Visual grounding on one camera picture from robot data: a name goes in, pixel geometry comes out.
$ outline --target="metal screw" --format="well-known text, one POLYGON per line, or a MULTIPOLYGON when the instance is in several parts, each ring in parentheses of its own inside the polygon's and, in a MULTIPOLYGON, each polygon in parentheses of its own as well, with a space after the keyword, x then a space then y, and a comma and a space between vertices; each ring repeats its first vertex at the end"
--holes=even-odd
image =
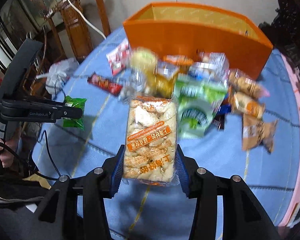
POLYGON ((205 174, 207 171, 206 171, 206 169, 204 169, 204 168, 198 168, 197 169, 197 173, 199 173, 199 174, 205 174))
POLYGON ((241 180, 241 178, 238 176, 238 175, 234 175, 232 177, 232 179, 235 181, 235 182, 239 182, 241 180))
POLYGON ((65 181, 67 181, 67 179, 68 179, 68 176, 67 176, 67 175, 62 175, 62 176, 59 177, 59 180, 60 180, 61 182, 65 182, 65 181))
POLYGON ((103 173, 103 168, 95 168, 93 172, 95 174, 101 174, 101 173, 103 173))

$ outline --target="packaged biscuit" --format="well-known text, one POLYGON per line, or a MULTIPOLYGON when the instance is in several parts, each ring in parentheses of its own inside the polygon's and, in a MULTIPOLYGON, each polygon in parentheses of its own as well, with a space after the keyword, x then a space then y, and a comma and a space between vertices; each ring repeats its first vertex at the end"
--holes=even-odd
POLYGON ((177 104, 136 96, 130 101, 123 178, 168 186, 175 168, 177 104))
POLYGON ((229 103, 233 111, 239 111, 261 119, 265 111, 265 104, 260 104, 241 92, 231 92, 229 103))
POLYGON ((268 152, 273 152, 273 137, 277 122, 276 120, 267 123, 244 114, 242 122, 242 150, 246 151, 258 146, 262 142, 268 152))
POLYGON ((228 73, 228 82, 236 91, 245 93, 253 98, 269 97, 270 93, 257 82, 252 80, 245 73, 239 69, 231 69, 228 73))

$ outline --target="white plastic bag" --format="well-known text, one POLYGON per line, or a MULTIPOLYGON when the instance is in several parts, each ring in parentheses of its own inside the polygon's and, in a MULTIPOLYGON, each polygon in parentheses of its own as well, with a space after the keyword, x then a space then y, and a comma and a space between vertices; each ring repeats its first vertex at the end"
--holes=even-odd
POLYGON ((46 77, 46 90, 49 94, 55 95, 55 93, 60 92, 67 76, 71 76, 78 66, 79 63, 75 58, 68 58, 52 64, 48 73, 38 75, 36 78, 46 77))

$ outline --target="white power cord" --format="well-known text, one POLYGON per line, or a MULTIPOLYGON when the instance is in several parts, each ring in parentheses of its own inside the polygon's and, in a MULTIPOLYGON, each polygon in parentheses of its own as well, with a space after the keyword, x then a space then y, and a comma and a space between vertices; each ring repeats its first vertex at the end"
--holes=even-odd
POLYGON ((101 30, 99 30, 97 27, 95 27, 91 22, 89 22, 84 15, 82 14, 82 12, 73 5, 72 2, 70 2, 70 0, 68 0, 68 3, 70 4, 70 6, 78 13, 80 14, 80 16, 82 17, 82 19, 92 28, 94 29, 97 33, 99 33, 104 39, 106 39, 106 36, 103 34, 103 32, 101 30))

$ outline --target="zipper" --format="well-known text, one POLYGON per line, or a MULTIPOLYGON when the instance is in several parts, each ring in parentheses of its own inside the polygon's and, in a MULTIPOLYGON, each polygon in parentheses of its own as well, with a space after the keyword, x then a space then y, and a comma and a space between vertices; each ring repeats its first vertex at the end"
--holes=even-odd
POLYGON ((5 198, 0 197, 0 200, 11 202, 11 203, 12 202, 34 202, 34 201, 40 200, 42 198, 44 198, 44 197, 40 196, 40 197, 33 197, 33 198, 28 198, 28 199, 18 199, 18 198, 5 199, 5 198))

